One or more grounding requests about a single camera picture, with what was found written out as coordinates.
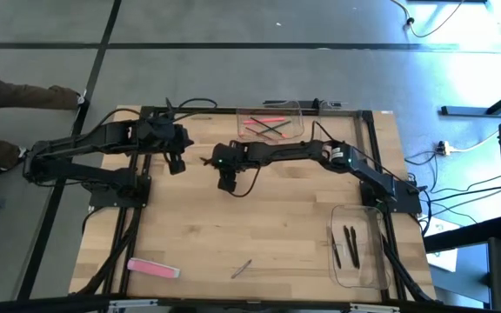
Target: concrete floor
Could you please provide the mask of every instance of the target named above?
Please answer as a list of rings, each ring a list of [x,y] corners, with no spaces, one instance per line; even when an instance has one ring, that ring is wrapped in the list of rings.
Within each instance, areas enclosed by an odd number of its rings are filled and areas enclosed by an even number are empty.
[[[0,0],[0,43],[100,43],[112,4]],[[408,3],[419,32],[439,24],[454,5]],[[425,43],[435,50],[400,50],[397,45],[390,50],[107,50],[84,129],[119,104],[163,105],[165,97],[174,103],[211,97],[230,107],[257,106],[269,98],[320,97],[347,102],[350,109],[393,110],[405,155],[430,150],[439,140],[468,147],[486,138],[500,119],[441,117],[438,108],[488,106],[501,98],[501,29],[493,15],[483,4],[466,3],[449,24],[423,39],[405,33],[403,22],[404,13],[390,0],[123,1],[113,43]],[[86,87],[97,53],[1,48],[3,80],[75,90]],[[28,147],[36,140],[64,137],[74,117],[70,112],[0,110],[0,139]],[[76,159],[92,165],[100,161],[100,156]],[[438,165],[438,189],[463,188],[499,175],[498,142],[440,159]],[[410,171],[420,183],[432,183],[428,165]],[[0,301],[16,295],[47,195],[18,171],[0,177],[0,196],[7,201],[0,210]],[[81,188],[66,189],[34,297],[67,293],[88,198]],[[501,216],[501,196],[458,211],[479,222]],[[471,223],[449,212],[440,217]]]

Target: white cable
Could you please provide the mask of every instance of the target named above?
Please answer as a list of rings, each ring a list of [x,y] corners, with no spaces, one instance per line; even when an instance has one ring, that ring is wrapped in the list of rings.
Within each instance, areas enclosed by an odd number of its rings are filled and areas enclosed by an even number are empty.
[[[390,0],[390,1],[399,5],[399,7],[401,9],[403,9],[403,11],[405,12],[406,20],[407,20],[406,24],[411,28],[411,32],[413,33],[413,35],[415,35],[415,37],[418,37],[418,38],[428,37],[428,36],[432,35],[434,32],[436,32],[436,30],[439,30],[459,10],[459,7],[461,6],[461,4],[463,4],[463,2],[465,2],[465,0],[461,0],[461,2],[458,4],[456,9],[437,28],[428,32],[427,34],[419,35],[415,32],[415,29],[413,28],[414,21],[413,20],[411,20],[411,22],[409,21],[409,19],[411,18],[411,14],[409,13],[409,10],[407,10],[407,8],[403,4],[401,4],[398,0]]]
[[[486,195],[486,196],[480,196],[480,197],[478,197],[478,198],[474,198],[474,199],[472,199],[472,200],[465,201],[465,202],[463,202],[463,203],[459,203],[459,204],[456,204],[456,205],[452,205],[451,207],[448,207],[448,210],[455,209],[455,208],[457,208],[458,206],[461,206],[461,205],[464,205],[464,204],[467,204],[467,203],[471,203],[471,202],[475,202],[475,201],[478,201],[478,200],[485,199],[485,198],[487,198],[487,197],[489,197],[489,196],[494,196],[494,195],[496,195],[497,193],[500,193],[500,192],[501,192],[501,190],[494,191],[494,192],[492,192],[492,193],[491,193],[491,194],[489,194],[489,195]]]
[[[483,140],[482,142],[480,143],[477,143],[475,144],[474,146],[470,147],[470,148],[465,148],[465,149],[458,149],[458,148],[454,148],[452,146],[450,146],[450,152],[467,152],[467,151],[471,151],[471,150],[474,150],[478,147],[480,147],[481,145],[483,145],[484,143],[486,143],[487,141],[489,141],[490,139],[492,139],[496,134],[498,133],[498,130],[496,130],[495,132],[492,133],[492,135],[488,136],[485,140]]]

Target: wooden table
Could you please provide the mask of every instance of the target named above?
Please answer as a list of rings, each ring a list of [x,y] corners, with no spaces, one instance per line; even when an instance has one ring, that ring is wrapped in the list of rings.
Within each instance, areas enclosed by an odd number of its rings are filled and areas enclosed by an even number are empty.
[[[115,120],[130,118],[133,116],[128,112],[115,115]],[[311,122],[318,118],[304,117],[305,132],[297,141],[309,140]],[[391,112],[374,112],[374,121],[384,166],[406,178],[394,116]],[[320,122],[337,140],[357,146],[351,117],[321,117]],[[273,163],[262,168],[247,197],[235,198],[217,188],[218,172],[203,166],[200,157],[210,157],[215,144],[236,139],[236,117],[197,115],[182,123],[195,142],[183,154],[186,171],[171,176],[163,157],[152,157],[150,201],[143,210],[134,253],[134,257],[177,267],[181,276],[170,280],[133,272],[128,296],[370,303],[381,300],[378,290],[343,288],[329,278],[326,223],[334,206],[361,204],[354,176],[328,172],[312,161]],[[365,126],[363,137],[370,147]],[[319,135],[315,138],[326,139]],[[128,163],[126,156],[105,156],[102,167],[116,169],[127,167]],[[245,192],[254,175],[254,170],[238,175],[236,192]],[[82,288],[108,256],[117,214],[117,209],[108,209],[90,218],[70,291]],[[406,214],[393,214],[392,218],[402,263],[424,292],[435,297],[418,225]],[[249,259],[251,266],[236,279],[230,279]],[[112,289],[115,291],[123,260],[117,264]],[[395,298],[388,263],[386,271],[392,284],[390,294]]]

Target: pink sponge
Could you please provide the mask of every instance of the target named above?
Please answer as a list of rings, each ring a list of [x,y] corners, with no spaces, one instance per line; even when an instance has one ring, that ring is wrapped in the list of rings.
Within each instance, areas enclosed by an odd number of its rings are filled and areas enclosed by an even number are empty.
[[[165,278],[178,278],[181,273],[180,269],[160,263],[141,260],[135,257],[132,257],[129,262],[127,262],[127,268],[144,274]]]

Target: pink marker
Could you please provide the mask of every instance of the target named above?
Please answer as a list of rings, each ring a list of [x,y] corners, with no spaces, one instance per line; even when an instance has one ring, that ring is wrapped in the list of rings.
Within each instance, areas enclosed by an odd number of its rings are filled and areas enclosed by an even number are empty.
[[[127,262],[127,269],[165,278],[178,278],[181,273],[180,269],[135,257],[129,259],[129,262]]]
[[[283,122],[283,121],[285,121],[285,117],[268,117],[268,118],[259,119],[258,121],[260,121],[262,123]],[[246,121],[243,121],[243,123],[250,124],[250,123],[257,123],[257,121],[246,120]]]

